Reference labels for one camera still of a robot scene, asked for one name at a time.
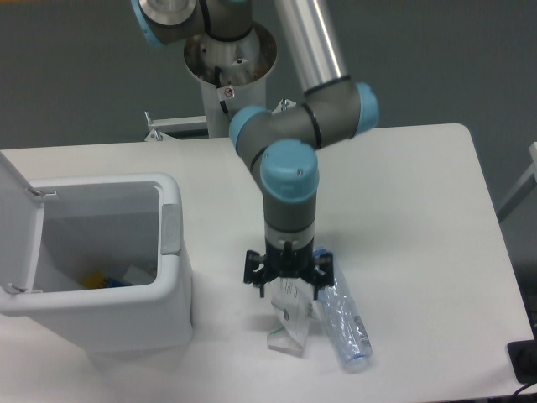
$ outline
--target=white table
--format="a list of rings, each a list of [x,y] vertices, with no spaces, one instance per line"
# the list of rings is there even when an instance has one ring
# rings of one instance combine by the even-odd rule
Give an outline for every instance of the white table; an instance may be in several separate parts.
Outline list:
[[[318,153],[316,239],[345,270],[373,344],[341,371],[319,325],[303,358],[268,350],[270,299],[242,283],[264,250],[262,198],[228,139],[6,152],[27,178],[163,171],[179,183],[194,270],[190,345],[86,355],[0,317],[10,401],[410,402],[507,395],[506,344],[532,338],[470,134],[386,128]]]

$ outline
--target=metal bracket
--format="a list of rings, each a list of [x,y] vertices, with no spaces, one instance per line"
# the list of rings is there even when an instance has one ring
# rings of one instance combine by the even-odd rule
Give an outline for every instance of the metal bracket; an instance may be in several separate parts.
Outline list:
[[[149,112],[146,111],[144,114],[149,130],[149,134],[145,141],[174,139],[174,137],[167,135],[167,133],[187,133],[198,130],[207,130],[207,119],[205,116],[153,120],[149,116]]]

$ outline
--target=white trash bin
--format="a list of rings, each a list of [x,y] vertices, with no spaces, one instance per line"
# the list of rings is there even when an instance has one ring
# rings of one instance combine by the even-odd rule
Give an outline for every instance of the white trash bin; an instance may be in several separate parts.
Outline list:
[[[88,290],[99,270],[154,281]],[[165,174],[32,181],[0,153],[0,313],[27,316],[90,352],[188,343],[191,267],[180,191]]]

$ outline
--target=gray wall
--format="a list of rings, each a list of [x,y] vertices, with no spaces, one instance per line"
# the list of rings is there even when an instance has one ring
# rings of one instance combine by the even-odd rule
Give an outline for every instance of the gray wall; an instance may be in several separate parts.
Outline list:
[[[349,71],[378,94],[380,126],[465,124],[498,202],[537,141],[537,2],[329,3]],[[280,48],[269,105],[300,100],[274,5],[254,7]],[[0,3],[0,55],[0,149],[141,141],[143,110],[202,114],[182,44],[149,48],[128,0]],[[522,276],[537,270],[535,193],[503,225]]]

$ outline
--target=metal stand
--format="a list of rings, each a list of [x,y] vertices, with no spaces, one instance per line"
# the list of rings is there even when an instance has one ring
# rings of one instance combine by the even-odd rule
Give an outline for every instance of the metal stand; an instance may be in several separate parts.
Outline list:
[[[509,189],[496,211],[498,221],[502,222],[513,210],[522,202],[522,200],[537,186],[537,143],[529,147],[533,163]]]

